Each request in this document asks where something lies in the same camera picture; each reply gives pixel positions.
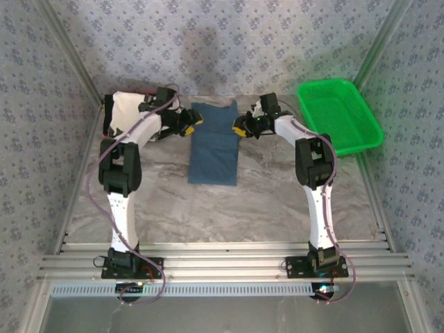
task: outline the black mounting plate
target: black mounting plate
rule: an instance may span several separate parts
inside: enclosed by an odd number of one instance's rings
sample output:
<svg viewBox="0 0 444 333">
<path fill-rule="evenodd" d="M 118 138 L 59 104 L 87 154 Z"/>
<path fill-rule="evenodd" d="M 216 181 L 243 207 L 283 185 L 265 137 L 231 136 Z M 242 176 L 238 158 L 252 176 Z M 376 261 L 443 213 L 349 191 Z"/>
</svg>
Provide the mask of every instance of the black mounting plate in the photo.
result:
<svg viewBox="0 0 444 333">
<path fill-rule="evenodd" d="M 313 271 L 307 257 L 286 257 L 285 269 L 289 279 L 348 278 L 348 268 L 344 257 L 339 258 L 337 265 L 328 266 L 316 272 Z"/>
<path fill-rule="evenodd" d="M 154 261 L 158 266 L 164 268 L 164 258 L 154 257 L 150 258 Z M 102 279 L 104 280 L 127 280 L 127 279 L 136 279 L 136 280 L 149 280 L 151 278 L 150 272 L 153 274 L 154 280 L 161 280 L 162 275 L 160 272 L 148 262 L 142 261 L 140 264 L 139 270 L 134 273 L 130 270 L 125 270 L 121 268 L 115 268 L 111 266 L 110 260 L 105 258 L 103 262 L 102 268 Z"/>
</svg>

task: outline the folded blue shirt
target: folded blue shirt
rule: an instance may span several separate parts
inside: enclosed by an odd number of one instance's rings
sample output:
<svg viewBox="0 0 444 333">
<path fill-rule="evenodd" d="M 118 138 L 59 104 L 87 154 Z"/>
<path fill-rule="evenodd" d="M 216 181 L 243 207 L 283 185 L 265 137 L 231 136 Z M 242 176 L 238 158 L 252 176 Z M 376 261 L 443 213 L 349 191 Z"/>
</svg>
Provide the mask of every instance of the folded blue shirt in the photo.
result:
<svg viewBox="0 0 444 333">
<path fill-rule="evenodd" d="M 228 107 L 192 103 L 191 108 L 203 117 L 191 135 L 188 182 L 191 184 L 237 184 L 239 136 L 232 130 L 239 116 L 237 102 Z"/>
</svg>

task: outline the marble-pattern tabletop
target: marble-pattern tabletop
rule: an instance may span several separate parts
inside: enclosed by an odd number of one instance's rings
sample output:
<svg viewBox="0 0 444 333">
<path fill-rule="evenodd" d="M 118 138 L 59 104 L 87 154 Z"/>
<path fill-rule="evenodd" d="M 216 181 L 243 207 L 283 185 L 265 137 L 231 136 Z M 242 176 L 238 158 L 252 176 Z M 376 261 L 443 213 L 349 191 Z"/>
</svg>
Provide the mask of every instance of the marble-pattern tabletop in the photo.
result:
<svg viewBox="0 0 444 333">
<path fill-rule="evenodd" d="M 295 96 L 279 96 L 298 107 Z M 246 112 L 257 96 L 181 97 L 225 106 L 232 99 Z M 102 123 L 89 152 L 88 170 L 99 155 Z M 306 195 L 298 184 L 294 148 L 277 135 L 241 139 L 237 186 L 187 182 L 190 137 L 171 136 L 140 149 L 142 184 L 135 203 L 136 229 L 142 243 L 208 241 L 307 241 L 310 220 Z M 92 195 L 109 211 L 97 177 Z M 338 239 L 374 239 L 377 225 L 353 156 L 339 160 L 332 193 L 334 231 Z M 69 243 L 110 242 L 110 222 L 88 200 L 83 176 L 67 228 Z"/>
</svg>

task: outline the green basket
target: green basket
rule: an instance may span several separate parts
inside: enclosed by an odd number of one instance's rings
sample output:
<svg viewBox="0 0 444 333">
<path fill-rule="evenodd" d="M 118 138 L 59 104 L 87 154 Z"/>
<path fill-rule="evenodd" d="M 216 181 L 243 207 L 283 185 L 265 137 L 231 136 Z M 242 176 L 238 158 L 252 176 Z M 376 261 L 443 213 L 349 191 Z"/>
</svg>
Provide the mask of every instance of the green basket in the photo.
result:
<svg viewBox="0 0 444 333">
<path fill-rule="evenodd" d="M 302 84 L 297 91 L 309 128 L 327 133 L 338 156 L 379 146 L 384 132 L 356 87 L 333 78 Z"/>
</svg>

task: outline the patterned wall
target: patterned wall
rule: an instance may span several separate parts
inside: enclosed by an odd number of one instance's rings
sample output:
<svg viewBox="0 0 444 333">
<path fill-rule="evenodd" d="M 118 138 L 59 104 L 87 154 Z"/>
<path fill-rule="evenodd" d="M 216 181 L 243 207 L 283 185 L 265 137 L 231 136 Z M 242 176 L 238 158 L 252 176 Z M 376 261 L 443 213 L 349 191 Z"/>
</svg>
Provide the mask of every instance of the patterned wall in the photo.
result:
<svg viewBox="0 0 444 333">
<path fill-rule="evenodd" d="M 53 250 L 95 107 L 28 0 L 0 1 L 0 332 Z"/>
<path fill-rule="evenodd" d="M 370 161 L 437 332 L 444 332 L 443 63 L 444 3 L 415 0 L 364 87 L 386 135 Z"/>
<path fill-rule="evenodd" d="M 51 0 L 100 93 L 294 94 L 352 78 L 392 0 Z"/>
</svg>

